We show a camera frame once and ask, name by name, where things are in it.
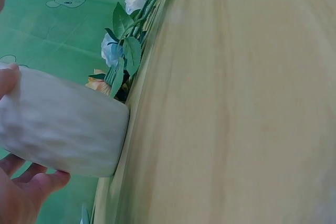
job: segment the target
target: white rose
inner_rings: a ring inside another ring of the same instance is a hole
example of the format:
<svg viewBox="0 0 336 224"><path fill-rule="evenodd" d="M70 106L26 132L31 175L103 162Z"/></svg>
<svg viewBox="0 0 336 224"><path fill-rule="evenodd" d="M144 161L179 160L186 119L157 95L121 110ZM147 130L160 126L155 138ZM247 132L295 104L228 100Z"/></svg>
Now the white rose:
<svg viewBox="0 0 336 224"><path fill-rule="evenodd" d="M145 2L146 0L125 0L127 14L131 15L135 10L140 10Z"/></svg>
<svg viewBox="0 0 336 224"><path fill-rule="evenodd" d="M106 65L117 67L121 55L122 46L118 46L118 43L106 33L101 43L101 56L106 61Z"/></svg>

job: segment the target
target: green leaf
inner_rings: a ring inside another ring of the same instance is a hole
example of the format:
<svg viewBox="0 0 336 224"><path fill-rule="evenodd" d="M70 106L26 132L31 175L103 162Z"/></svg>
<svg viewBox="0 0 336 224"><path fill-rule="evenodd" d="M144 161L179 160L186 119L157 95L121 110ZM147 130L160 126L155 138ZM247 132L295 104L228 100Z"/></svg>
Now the green leaf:
<svg viewBox="0 0 336 224"><path fill-rule="evenodd" d="M135 18L136 18L136 16L138 15L139 12L140 12L140 9L135 10L134 12L131 13L130 16L131 16L132 20L135 20Z"/></svg>
<svg viewBox="0 0 336 224"><path fill-rule="evenodd" d="M116 70L116 74L114 76L112 90L111 90L111 97L115 97L118 93L118 90L121 88L122 80L124 78L124 64L125 61L122 57L119 57L119 64L118 69Z"/></svg>
<svg viewBox="0 0 336 224"><path fill-rule="evenodd" d="M126 70L130 76L132 76L136 73L140 65L141 45L134 37L126 38L123 45L123 52L127 60Z"/></svg>
<svg viewBox="0 0 336 224"><path fill-rule="evenodd" d="M103 80L105 78L106 74L104 73L98 73L98 74L91 74L89 75L89 77L91 78L95 78L95 79L98 79L98 80Z"/></svg>
<svg viewBox="0 0 336 224"><path fill-rule="evenodd" d="M126 31L126 28L133 24L132 18L125 12L119 2L113 11L112 23L114 34L119 39L121 39L121 36Z"/></svg>
<svg viewBox="0 0 336 224"><path fill-rule="evenodd" d="M105 30L107 31L107 33L110 35L110 37L116 41L117 43L119 42L119 39L114 35L114 33L112 32L112 30L110 28L105 28Z"/></svg>

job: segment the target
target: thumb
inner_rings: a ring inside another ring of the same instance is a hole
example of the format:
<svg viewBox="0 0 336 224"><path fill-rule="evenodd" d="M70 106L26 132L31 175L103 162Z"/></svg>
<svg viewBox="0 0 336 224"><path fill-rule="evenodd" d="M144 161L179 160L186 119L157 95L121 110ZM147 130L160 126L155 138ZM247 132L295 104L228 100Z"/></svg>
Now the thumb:
<svg viewBox="0 0 336 224"><path fill-rule="evenodd" d="M9 93L19 79L19 67L16 64L8 65L9 68L0 69L0 99Z"/></svg>

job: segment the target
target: green fabric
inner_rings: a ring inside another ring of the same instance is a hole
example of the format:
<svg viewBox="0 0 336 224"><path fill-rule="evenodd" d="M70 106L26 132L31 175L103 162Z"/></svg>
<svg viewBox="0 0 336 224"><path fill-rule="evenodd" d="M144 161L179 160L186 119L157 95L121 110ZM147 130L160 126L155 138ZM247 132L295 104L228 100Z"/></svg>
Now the green fabric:
<svg viewBox="0 0 336 224"><path fill-rule="evenodd" d="M112 11L123 1L7 0L0 14L0 61L16 61L84 85L93 69L107 70L100 54L103 29L111 27ZM0 150L0 158L6 154ZM37 223L79 223L82 204L92 209L96 185L95 178L72 176L43 205Z"/></svg>

